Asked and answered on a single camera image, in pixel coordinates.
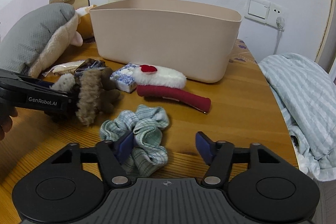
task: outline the crosshair logo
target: crosshair logo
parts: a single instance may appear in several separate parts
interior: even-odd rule
[[[171,182],[171,181],[169,181],[169,180],[166,180],[165,182],[162,182],[162,184],[164,185],[164,186],[170,186],[170,185],[172,185],[173,183]]]

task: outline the pink plush ear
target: pink plush ear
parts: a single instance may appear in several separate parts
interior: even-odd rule
[[[83,38],[79,32],[75,32],[73,39],[70,41],[70,44],[77,47],[83,45]]]

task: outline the red heart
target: red heart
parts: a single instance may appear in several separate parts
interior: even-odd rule
[[[140,68],[143,73],[154,73],[158,71],[156,67],[149,65],[141,65]]]

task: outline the storage bin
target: storage bin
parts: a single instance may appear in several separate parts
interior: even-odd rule
[[[122,0],[90,10],[99,55],[172,68],[206,83],[222,79],[241,15],[183,0]]]

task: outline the gray plush toy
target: gray plush toy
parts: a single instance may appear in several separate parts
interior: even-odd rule
[[[70,45],[81,46],[80,17],[67,3],[53,3],[24,15],[0,43],[0,68],[37,78]]]

